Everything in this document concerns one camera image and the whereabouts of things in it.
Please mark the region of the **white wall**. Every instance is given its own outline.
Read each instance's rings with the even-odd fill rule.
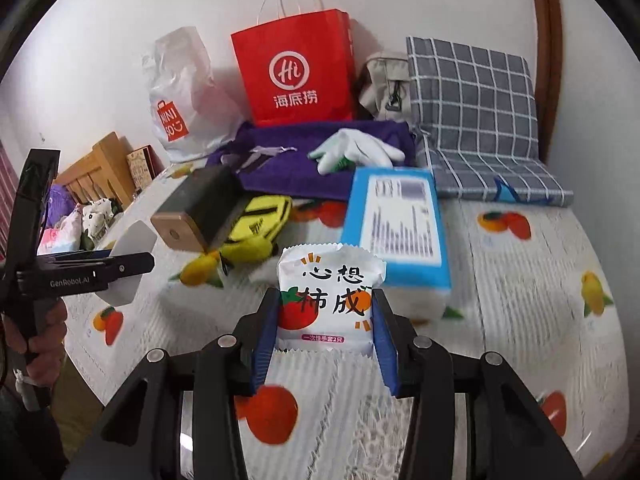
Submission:
[[[0,86],[23,151],[60,148],[64,169],[112,130],[132,147],[152,143],[140,54],[156,38],[196,25],[219,81],[246,107],[229,35],[255,24],[262,0],[58,0]],[[308,9],[307,0],[301,0]],[[404,50],[407,34],[435,36],[524,56],[535,73],[533,0],[324,0],[346,10],[356,63]],[[273,10],[265,18],[275,17]]]
[[[26,159],[26,153],[20,143],[18,142],[17,134],[15,133],[14,125],[11,117],[6,109],[4,100],[0,95],[0,142],[6,151],[9,162],[14,168],[15,174],[20,176],[22,172],[22,165]]]
[[[640,62],[594,0],[561,0],[564,67],[549,155],[616,301],[640,430]]]

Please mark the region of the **wooden headboard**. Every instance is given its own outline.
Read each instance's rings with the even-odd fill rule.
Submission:
[[[65,186],[77,203],[116,198],[123,209],[133,201],[136,189],[127,152],[115,132],[94,144],[89,154],[60,173],[54,182]]]

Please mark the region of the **blue plaid cushion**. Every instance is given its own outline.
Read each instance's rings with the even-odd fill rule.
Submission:
[[[412,117],[439,196],[571,204],[573,192],[538,160],[524,58],[434,39],[406,44]]]

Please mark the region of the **red paper bag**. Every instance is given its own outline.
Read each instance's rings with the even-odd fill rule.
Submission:
[[[349,15],[289,16],[231,35],[258,126],[353,119]]]

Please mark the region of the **blue box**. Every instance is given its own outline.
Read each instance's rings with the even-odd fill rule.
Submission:
[[[451,278],[429,171],[357,168],[340,241],[386,261],[383,289],[396,314],[442,316]]]

